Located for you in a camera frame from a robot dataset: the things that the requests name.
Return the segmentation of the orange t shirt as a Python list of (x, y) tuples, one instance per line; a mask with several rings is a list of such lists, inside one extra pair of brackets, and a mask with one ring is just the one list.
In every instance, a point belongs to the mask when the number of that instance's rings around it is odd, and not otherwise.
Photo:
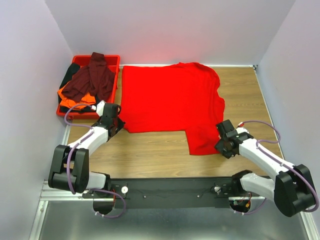
[(76, 100), (65, 96), (63, 91), (67, 85), (68, 83), (57, 91), (58, 103), (61, 109), (65, 108), (66, 110), (69, 110), (71, 107), (74, 107), (75, 105), (80, 105), (74, 108), (76, 112), (79, 112), (82, 111), (87, 105), (93, 106), (97, 102), (96, 98), (89, 92), (86, 92), (86, 94), (84, 94), (82, 98), (76, 97)]

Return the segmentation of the bright red t shirt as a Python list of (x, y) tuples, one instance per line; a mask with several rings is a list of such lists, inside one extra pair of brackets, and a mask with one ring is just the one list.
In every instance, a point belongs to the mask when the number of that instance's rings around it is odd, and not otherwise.
[(225, 100), (220, 78), (197, 62), (162, 67), (124, 66), (121, 112), (129, 133), (184, 131), (190, 155), (217, 154)]

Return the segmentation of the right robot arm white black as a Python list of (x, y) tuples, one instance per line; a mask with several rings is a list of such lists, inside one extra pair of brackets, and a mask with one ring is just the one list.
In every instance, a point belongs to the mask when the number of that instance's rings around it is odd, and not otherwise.
[(227, 159), (236, 155), (245, 157), (260, 167), (267, 177), (243, 170), (234, 174), (225, 187), (215, 186), (215, 192), (232, 196), (257, 194), (272, 201), (286, 217), (316, 211), (320, 200), (310, 170), (303, 164), (294, 165), (262, 146), (263, 140), (255, 139), (244, 125), (244, 121), (236, 127), (230, 120), (218, 123), (219, 140), (214, 148)]

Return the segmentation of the black t shirt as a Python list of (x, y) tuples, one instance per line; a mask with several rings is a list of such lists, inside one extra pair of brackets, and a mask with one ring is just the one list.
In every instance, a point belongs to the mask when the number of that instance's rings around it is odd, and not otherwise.
[(81, 66), (77, 63), (71, 63), (62, 79), (59, 89), (62, 89), (69, 81), (71, 81), (73, 75), (76, 74), (80, 68)]

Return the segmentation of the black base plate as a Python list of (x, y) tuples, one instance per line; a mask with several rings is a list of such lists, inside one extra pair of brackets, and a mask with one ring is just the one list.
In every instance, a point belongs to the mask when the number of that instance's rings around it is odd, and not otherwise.
[(116, 209), (178, 209), (230, 208), (247, 210), (253, 205), (254, 193), (235, 193), (230, 177), (174, 177), (174, 178), (107, 178), (104, 189), (108, 193), (90, 190), (85, 198)]

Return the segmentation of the red plastic bin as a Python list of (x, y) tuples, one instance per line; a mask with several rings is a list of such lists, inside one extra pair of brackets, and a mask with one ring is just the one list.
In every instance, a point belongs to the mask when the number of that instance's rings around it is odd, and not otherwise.
[[(104, 55), (105, 60), (107, 62), (107, 66), (109, 69), (115, 73), (114, 84), (113, 84), (113, 91), (111, 96), (106, 100), (106, 103), (114, 103), (115, 96), (116, 96), (116, 89), (117, 89), (117, 80), (118, 80), (118, 73), (119, 73), (119, 64), (120, 64), (120, 56), (119, 55)], [(76, 55), (73, 57), (72, 63), (76, 63), (80, 65), (80, 67), (88, 65), (90, 61), (91, 55)], [(96, 103), (93, 106), (96, 106), (100, 101), (98, 97), (95, 97)], [(64, 117), (68, 110), (66, 108), (60, 108), (58, 105), (56, 114), (60, 117)], [(91, 110), (91, 105), (87, 105), (81, 111), (75, 111), (74, 109), (68, 114), (70, 118), (73, 119), (98, 119), (99, 116), (96, 114), (95, 111)]]

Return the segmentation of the maroon t shirt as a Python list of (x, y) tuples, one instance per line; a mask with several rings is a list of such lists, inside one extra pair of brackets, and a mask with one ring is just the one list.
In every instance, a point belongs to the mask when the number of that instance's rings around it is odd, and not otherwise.
[(71, 99), (82, 98), (86, 92), (99, 100), (107, 101), (112, 95), (115, 73), (112, 72), (101, 53), (93, 52), (88, 65), (81, 67), (73, 75), (71, 81), (64, 88), (63, 94)]

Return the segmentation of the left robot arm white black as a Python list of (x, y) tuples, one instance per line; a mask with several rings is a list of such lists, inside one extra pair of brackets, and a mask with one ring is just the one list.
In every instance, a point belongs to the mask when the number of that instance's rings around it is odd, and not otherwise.
[(69, 111), (65, 114), (68, 125), (88, 128), (88, 132), (78, 140), (54, 149), (48, 186), (72, 194), (91, 190), (104, 198), (110, 194), (111, 177), (90, 171), (90, 156), (123, 129), (125, 122), (119, 117), (121, 106), (118, 104), (101, 101), (92, 108), (99, 116), (93, 125), (73, 124), (68, 121)]

